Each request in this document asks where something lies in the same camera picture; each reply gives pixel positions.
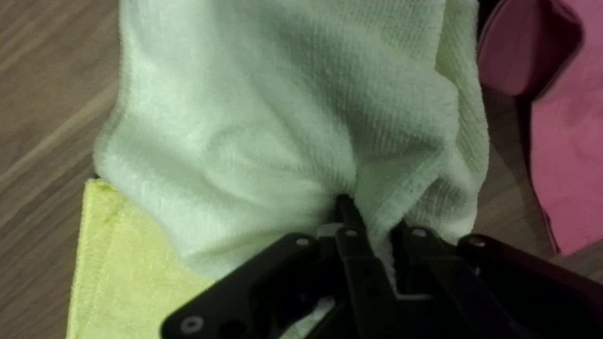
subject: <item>light green towel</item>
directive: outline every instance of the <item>light green towel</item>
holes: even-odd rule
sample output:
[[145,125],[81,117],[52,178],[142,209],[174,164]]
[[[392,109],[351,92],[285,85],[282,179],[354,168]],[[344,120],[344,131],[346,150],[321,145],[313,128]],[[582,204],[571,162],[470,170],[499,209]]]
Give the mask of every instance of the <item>light green towel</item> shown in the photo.
[[122,0],[96,170],[222,277],[349,194],[454,241],[487,168],[475,0]]

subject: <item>wooden floor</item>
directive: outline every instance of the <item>wooden floor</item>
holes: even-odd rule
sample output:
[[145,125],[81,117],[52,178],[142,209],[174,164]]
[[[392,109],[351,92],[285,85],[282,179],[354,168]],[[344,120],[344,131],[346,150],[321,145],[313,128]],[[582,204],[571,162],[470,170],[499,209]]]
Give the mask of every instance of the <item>wooden floor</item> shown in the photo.
[[[0,0],[2,338],[65,337],[83,183],[118,55],[116,0]],[[551,258],[513,102],[490,93],[487,103],[492,157],[477,229]],[[603,282],[601,242],[552,260]]]

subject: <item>pink cloth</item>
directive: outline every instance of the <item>pink cloth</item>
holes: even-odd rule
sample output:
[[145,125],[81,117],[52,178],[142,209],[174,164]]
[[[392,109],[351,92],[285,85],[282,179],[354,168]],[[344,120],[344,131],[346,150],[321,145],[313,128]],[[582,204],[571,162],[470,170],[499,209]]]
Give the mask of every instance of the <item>pink cloth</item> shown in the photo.
[[603,1],[506,0],[482,33],[482,83],[535,97],[531,175],[558,251],[603,238]]

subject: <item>fabric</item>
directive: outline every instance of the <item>fabric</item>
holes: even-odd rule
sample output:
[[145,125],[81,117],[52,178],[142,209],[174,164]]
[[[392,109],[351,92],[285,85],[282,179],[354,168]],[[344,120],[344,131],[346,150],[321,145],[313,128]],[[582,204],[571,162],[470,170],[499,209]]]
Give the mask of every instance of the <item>fabric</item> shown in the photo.
[[167,315],[212,282],[149,215],[103,180],[86,183],[67,339],[158,338]]
[[223,277],[355,200],[379,256],[405,217],[468,233],[488,137],[475,0],[121,1],[97,173]]
[[481,81],[535,97],[531,176],[556,249],[603,238],[603,2],[507,0],[479,44]]

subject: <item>yellow towel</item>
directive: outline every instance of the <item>yellow towel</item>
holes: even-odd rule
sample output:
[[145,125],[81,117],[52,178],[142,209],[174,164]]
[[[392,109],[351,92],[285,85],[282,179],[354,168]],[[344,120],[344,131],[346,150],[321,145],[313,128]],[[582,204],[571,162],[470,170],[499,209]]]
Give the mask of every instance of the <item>yellow towel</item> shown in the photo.
[[86,183],[68,339],[159,338],[163,319],[211,284],[151,217],[106,182]]

